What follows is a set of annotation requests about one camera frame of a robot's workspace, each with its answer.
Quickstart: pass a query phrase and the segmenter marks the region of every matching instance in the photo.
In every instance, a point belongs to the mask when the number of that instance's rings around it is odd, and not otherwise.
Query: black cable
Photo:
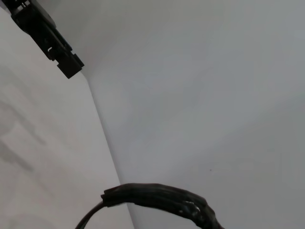
[[[206,200],[189,191],[160,184],[125,184],[104,191],[103,202],[95,206],[77,225],[84,229],[89,219],[103,207],[123,203],[156,208],[192,220],[202,229],[224,229]]]

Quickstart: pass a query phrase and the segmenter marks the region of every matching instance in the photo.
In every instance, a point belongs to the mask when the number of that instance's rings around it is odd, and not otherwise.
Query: white surface
[[[0,9],[0,228],[73,229],[119,180],[82,74],[68,80]],[[88,229],[132,229],[127,206]]]
[[[304,9],[303,0],[53,5],[87,65],[121,182],[198,193],[227,229],[303,229]],[[138,229],[195,228],[131,210]]]

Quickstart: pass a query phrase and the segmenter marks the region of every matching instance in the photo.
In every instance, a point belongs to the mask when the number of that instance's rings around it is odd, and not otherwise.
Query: black plastic bracket
[[[84,66],[50,15],[36,0],[2,0],[15,23],[37,43],[44,54],[58,62],[58,68],[70,79]]]

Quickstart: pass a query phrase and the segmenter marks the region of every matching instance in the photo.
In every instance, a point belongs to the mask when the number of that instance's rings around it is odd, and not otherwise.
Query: black plastic part
[[[3,0],[16,24],[37,43],[44,54],[58,62],[58,68],[70,79],[84,66],[55,22],[36,0]]]

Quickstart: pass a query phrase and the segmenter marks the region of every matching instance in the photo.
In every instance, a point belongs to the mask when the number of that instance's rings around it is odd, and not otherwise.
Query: wire
[[[125,184],[104,191],[103,201],[77,225],[84,229],[90,218],[104,207],[123,203],[156,208],[192,220],[202,229],[224,229],[206,200],[189,191],[160,184]]]

